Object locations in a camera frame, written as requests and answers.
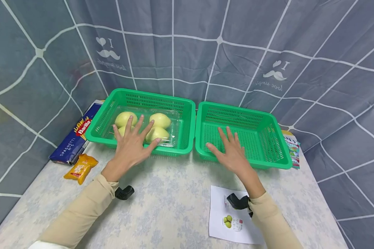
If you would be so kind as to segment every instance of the hand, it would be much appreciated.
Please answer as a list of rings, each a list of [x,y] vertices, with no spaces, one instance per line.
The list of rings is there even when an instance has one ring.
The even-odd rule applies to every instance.
[[[227,137],[223,133],[223,130],[218,128],[220,137],[224,144],[226,153],[221,153],[213,144],[207,143],[208,149],[216,156],[221,164],[223,164],[228,170],[235,173],[238,178],[242,181],[247,189],[250,198],[261,197],[266,190],[259,180],[258,174],[251,167],[247,158],[245,157],[245,149],[241,147],[237,132],[234,133],[234,137],[231,134],[230,127],[226,127]]]
[[[142,133],[139,134],[138,131],[143,124],[143,119],[144,115],[141,115],[134,130],[131,131],[133,116],[130,116],[126,124],[125,135],[123,137],[121,134],[119,134],[116,125],[113,125],[116,141],[118,142],[116,145],[116,152],[113,159],[111,159],[107,163],[106,167],[101,171],[101,175],[103,175],[107,181],[119,181],[119,179],[131,167],[146,160],[151,155],[152,150],[155,149],[155,147],[158,146],[159,142],[161,141],[160,138],[157,138],[151,142],[147,148],[143,147],[145,136],[148,134],[154,124],[154,121],[152,120],[142,131]]]
[[[245,149],[240,145],[237,132],[234,133],[233,137],[229,126],[227,126],[227,139],[220,127],[218,127],[218,131],[224,144],[226,153],[221,153],[213,144],[209,142],[206,144],[206,146],[216,156],[219,162],[236,175],[239,175],[239,173],[242,173],[247,169],[252,169],[247,158],[245,157]]]

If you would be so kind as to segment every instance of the blue box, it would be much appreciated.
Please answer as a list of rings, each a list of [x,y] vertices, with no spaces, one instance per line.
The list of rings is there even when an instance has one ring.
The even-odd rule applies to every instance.
[[[65,137],[61,144],[50,155],[50,160],[54,163],[74,165],[88,145],[89,141],[84,136],[92,119],[103,104],[100,100],[95,100],[90,108],[85,112],[79,122],[73,127],[72,131]]]

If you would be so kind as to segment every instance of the gray curtain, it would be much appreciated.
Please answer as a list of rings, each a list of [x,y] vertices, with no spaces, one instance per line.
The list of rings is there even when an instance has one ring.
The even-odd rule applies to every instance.
[[[374,0],[1,0],[0,223],[118,87],[271,112],[374,248]]]

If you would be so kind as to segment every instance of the green plastic basket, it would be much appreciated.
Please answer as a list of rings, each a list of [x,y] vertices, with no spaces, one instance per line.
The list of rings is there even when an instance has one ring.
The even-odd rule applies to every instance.
[[[152,153],[176,157],[188,154],[193,149],[195,103],[192,100],[129,89],[115,89],[111,92],[86,131],[86,138],[88,141],[98,142],[111,148],[116,148],[116,140],[114,139],[111,125],[113,125],[118,115],[118,113],[116,113],[118,107],[154,108],[177,111],[180,115],[177,146],[158,146]]]
[[[232,133],[238,133],[245,156],[254,168],[292,167],[287,144],[276,118],[270,113],[211,102],[198,106],[195,149],[203,160],[217,161],[215,155],[205,146],[212,143],[224,153],[224,146],[217,130],[226,126]]]

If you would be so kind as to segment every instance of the orange snack package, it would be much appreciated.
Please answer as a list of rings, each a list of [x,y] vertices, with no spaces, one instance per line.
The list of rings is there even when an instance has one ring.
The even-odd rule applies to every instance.
[[[72,169],[64,175],[64,178],[78,181],[79,185],[82,185],[91,168],[96,166],[97,163],[98,161],[94,157],[81,154]]]

